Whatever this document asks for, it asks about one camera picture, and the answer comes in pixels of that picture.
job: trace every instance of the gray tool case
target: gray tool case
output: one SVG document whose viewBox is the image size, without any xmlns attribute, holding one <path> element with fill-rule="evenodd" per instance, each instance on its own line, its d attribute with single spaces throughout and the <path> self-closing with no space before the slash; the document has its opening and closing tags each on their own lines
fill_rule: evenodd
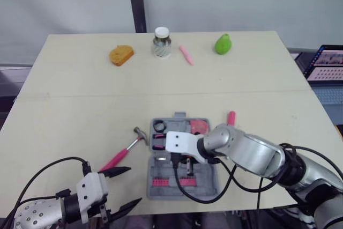
<svg viewBox="0 0 343 229">
<path fill-rule="evenodd" d="M 147 195 L 153 200 L 189 200 L 182 194 L 176 184 L 173 166 L 170 162 L 170 153 L 163 148 L 156 149 L 154 146 L 166 146 L 165 138 L 154 138 L 156 134 L 166 134 L 169 131 L 181 131 L 191 133 L 191 120 L 205 121 L 210 129 L 208 119 L 186 118 L 186 113 L 176 112 L 173 118 L 155 118 L 151 122 L 150 128 L 150 150 L 153 152 L 149 158 Z M 154 128 L 156 121 L 163 121 L 158 131 Z M 215 165 L 199 164 L 193 165 L 193 176 L 187 176 L 187 165 L 179 163 L 178 176 L 180 179 L 196 179 L 196 186 L 183 186 L 192 196 L 201 200 L 211 200 L 219 194 L 218 175 Z M 167 182 L 166 186 L 154 186 L 153 180 L 158 179 L 158 183 Z"/>
</svg>

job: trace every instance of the laptop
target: laptop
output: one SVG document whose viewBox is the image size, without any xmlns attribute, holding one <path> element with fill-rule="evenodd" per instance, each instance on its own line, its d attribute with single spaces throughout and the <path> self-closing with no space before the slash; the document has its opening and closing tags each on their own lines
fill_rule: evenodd
<svg viewBox="0 0 343 229">
<path fill-rule="evenodd" d="M 296 64 L 334 124 L 343 124 L 343 45 L 322 45 L 300 53 Z"/>
</svg>

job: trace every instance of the green pear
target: green pear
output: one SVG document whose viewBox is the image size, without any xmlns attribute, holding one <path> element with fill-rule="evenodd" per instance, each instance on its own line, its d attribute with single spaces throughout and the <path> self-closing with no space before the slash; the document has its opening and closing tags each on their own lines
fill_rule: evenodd
<svg viewBox="0 0 343 229">
<path fill-rule="evenodd" d="M 218 54 L 223 55 L 231 49 L 231 46 L 232 42 L 230 40 L 230 36 L 229 34 L 225 33 L 215 43 L 215 51 Z"/>
</svg>

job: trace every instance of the white lid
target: white lid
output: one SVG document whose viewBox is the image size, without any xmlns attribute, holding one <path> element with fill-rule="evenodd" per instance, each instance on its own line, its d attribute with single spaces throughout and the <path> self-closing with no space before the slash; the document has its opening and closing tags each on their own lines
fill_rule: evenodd
<svg viewBox="0 0 343 229">
<path fill-rule="evenodd" d="M 169 36 L 169 29 L 167 27 L 157 27 L 155 29 L 155 36 L 160 39 L 167 38 Z"/>
</svg>

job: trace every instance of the tool kit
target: tool kit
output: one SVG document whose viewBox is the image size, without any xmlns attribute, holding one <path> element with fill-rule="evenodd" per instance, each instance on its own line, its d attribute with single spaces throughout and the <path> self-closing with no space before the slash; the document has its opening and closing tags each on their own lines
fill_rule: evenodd
<svg viewBox="0 0 343 229">
<path fill-rule="evenodd" d="M 177 187 L 170 153 L 165 151 L 169 131 L 206 134 L 208 119 L 187 118 L 185 112 L 176 112 L 173 118 L 155 118 L 151 122 L 149 145 L 153 154 L 149 159 L 148 198 L 153 200 L 188 200 Z M 215 165 L 199 164 L 194 158 L 184 157 L 179 164 L 180 184 L 192 196 L 210 200 L 219 193 Z"/>
</svg>

